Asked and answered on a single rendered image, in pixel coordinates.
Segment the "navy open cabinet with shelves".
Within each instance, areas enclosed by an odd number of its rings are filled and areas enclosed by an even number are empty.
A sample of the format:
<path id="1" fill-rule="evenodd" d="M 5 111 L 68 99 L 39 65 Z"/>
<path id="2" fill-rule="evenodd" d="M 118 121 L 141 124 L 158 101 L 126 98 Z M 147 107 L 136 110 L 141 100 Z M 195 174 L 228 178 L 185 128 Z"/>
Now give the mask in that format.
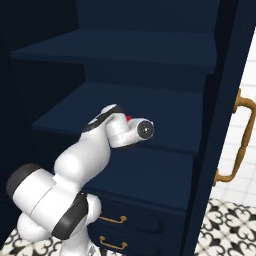
<path id="1" fill-rule="evenodd" d="M 110 104 L 146 117 L 154 136 L 112 152 L 88 184 L 122 198 L 185 210 L 215 72 L 220 0 L 0 0 L 3 173 L 51 168 L 85 123 Z"/>

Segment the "navy cabinet door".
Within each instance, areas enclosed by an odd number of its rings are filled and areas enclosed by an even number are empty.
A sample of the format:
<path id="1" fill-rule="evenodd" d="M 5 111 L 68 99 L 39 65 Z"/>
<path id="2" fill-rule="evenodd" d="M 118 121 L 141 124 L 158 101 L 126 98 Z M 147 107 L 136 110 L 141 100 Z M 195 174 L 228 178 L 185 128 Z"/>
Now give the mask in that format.
<path id="1" fill-rule="evenodd" d="M 217 63 L 203 93 L 201 143 L 179 256 L 193 256 L 235 98 L 256 27 L 256 0 L 220 0 L 214 31 Z"/>

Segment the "navy drawer front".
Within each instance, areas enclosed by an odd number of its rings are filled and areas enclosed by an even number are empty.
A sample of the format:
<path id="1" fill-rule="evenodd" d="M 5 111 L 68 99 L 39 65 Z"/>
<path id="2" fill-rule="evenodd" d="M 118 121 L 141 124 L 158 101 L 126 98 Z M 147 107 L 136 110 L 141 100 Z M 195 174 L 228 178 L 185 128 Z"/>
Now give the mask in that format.
<path id="1" fill-rule="evenodd" d="M 144 234 L 166 234 L 183 227 L 185 210 L 182 208 L 122 198 L 96 190 L 90 190 L 90 193 L 97 195 L 101 201 L 100 216 L 115 220 L 118 220 L 120 216 L 127 217 L 127 221 L 122 224 L 98 219 L 90 225 Z"/>
<path id="2" fill-rule="evenodd" d="M 126 256 L 179 256 L 180 237 L 174 234 L 144 234 L 127 230 L 104 228 L 101 225 L 90 225 L 88 232 L 94 244 L 100 248 L 125 254 Z M 120 246 L 128 243 L 124 250 L 116 250 L 102 245 L 99 236 L 104 236 L 106 242 Z"/>

